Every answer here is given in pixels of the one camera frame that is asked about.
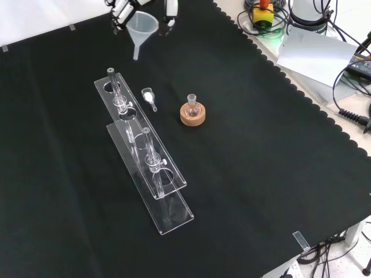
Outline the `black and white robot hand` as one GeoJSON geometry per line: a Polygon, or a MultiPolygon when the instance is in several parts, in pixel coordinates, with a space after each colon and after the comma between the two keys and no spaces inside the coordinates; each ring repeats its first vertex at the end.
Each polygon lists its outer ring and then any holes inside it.
{"type": "MultiPolygon", "coordinates": [[[[114,34],[123,30],[129,20],[134,16],[136,11],[139,11],[143,6],[148,6],[154,1],[151,0],[112,0],[104,1],[105,5],[111,8],[110,17],[111,25],[114,34]]],[[[175,25],[179,9],[179,2],[177,0],[165,0],[164,10],[165,16],[161,23],[159,23],[159,34],[167,36],[175,25]]]]}

